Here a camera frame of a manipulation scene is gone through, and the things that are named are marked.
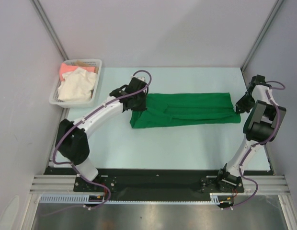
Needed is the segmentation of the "green t shirt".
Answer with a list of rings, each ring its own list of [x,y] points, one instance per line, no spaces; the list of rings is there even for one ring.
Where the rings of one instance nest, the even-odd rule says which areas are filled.
[[[239,124],[230,93],[150,93],[146,110],[133,112],[133,129],[202,124]]]

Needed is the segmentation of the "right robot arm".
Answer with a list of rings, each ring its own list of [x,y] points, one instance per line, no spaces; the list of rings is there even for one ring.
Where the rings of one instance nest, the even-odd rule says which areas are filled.
[[[216,188],[229,193],[242,185],[244,171],[255,153],[266,143],[272,142],[282,124],[287,109],[280,106],[273,97],[273,90],[284,90],[273,87],[272,81],[265,76],[252,77],[247,91],[236,103],[236,113],[249,113],[243,127],[244,138],[234,157],[219,170]]]

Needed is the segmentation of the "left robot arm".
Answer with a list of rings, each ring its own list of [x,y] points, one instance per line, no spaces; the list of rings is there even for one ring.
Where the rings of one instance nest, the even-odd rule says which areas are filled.
[[[77,174],[85,178],[84,185],[90,191],[97,191],[101,186],[98,170],[89,158],[89,138],[109,119],[125,112],[144,111],[148,84],[144,77],[132,77],[128,85],[113,90],[107,99],[87,115],[73,121],[64,119],[59,124],[56,146],[53,153],[53,163],[56,154],[60,153],[68,159],[62,164],[69,164],[76,169]]]

